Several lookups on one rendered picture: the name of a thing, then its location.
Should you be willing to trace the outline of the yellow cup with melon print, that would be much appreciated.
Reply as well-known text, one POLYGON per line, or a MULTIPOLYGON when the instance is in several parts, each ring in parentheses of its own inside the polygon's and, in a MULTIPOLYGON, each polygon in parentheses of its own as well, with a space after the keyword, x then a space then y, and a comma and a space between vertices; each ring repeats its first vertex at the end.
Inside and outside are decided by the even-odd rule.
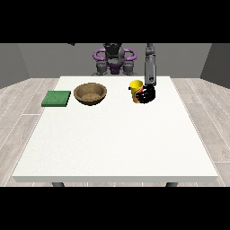
POLYGON ((143 82, 141 80, 133 80, 129 83, 129 90, 131 91, 132 94, 132 99, 134 103, 139 103, 138 98, 136 97, 136 93, 142 93, 144 88, 143 88, 143 82))

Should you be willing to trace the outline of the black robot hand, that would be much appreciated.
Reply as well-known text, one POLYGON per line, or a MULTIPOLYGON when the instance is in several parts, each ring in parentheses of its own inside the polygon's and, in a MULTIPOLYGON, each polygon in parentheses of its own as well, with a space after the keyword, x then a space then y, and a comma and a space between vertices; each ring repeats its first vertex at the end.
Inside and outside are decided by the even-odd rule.
POLYGON ((152 84, 142 85, 138 88, 129 87, 134 103, 147 104, 155 98, 155 87, 152 84))

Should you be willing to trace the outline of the brown wooden bowl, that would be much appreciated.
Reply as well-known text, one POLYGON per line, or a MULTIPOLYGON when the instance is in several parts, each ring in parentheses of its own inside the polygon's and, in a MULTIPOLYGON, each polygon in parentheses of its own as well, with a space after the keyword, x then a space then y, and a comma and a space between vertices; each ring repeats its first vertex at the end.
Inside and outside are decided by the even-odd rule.
POLYGON ((83 105, 88 106, 100 103, 106 94, 106 87, 97 83, 80 84, 74 89, 74 97, 83 105))

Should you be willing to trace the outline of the green square pad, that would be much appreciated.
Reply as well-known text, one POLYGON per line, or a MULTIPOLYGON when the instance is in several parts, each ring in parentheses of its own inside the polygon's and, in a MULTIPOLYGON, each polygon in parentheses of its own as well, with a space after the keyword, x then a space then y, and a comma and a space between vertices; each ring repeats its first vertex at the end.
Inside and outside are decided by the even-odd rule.
POLYGON ((70 91, 47 91, 41 106, 42 107, 66 107, 70 91))

